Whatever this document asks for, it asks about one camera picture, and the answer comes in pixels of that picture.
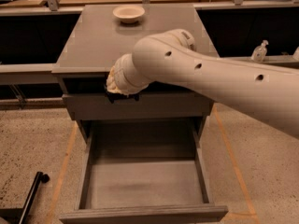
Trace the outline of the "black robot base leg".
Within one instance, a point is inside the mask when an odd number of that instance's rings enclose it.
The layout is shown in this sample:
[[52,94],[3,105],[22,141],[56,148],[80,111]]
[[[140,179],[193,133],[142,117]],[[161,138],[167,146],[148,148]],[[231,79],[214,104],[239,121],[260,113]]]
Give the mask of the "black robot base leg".
[[48,183],[48,174],[37,172],[22,208],[0,209],[0,224],[25,224],[41,183]]

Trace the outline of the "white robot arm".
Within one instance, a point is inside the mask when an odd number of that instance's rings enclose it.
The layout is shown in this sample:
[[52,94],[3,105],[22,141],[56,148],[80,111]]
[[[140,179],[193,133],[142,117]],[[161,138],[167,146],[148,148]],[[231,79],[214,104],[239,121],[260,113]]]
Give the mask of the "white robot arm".
[[192,35],[176,29],[140,39],[112,66],[107,90],[128,96],[155,81],[195,91],[299,137],[296,69],[197,53]]

